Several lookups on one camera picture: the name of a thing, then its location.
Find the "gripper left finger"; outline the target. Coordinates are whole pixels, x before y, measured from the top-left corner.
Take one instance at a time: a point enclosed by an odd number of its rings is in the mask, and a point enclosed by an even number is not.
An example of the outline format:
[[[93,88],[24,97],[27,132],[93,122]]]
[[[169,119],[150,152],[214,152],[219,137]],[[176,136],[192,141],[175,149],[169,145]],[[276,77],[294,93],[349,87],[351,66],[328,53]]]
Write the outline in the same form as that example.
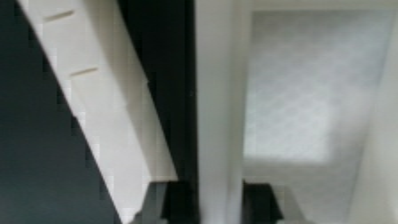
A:
[[[132,224],[200,224],[194,192],[187,182],[153,182]]]

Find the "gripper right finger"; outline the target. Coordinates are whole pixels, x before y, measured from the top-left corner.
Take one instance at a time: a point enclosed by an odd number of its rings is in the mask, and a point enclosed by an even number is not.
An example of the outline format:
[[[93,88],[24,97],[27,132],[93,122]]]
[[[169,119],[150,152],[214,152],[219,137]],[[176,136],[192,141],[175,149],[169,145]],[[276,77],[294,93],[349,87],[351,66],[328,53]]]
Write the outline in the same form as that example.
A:
[[[285,219],[272,186],[244,184],[242,224],[278,224]]]

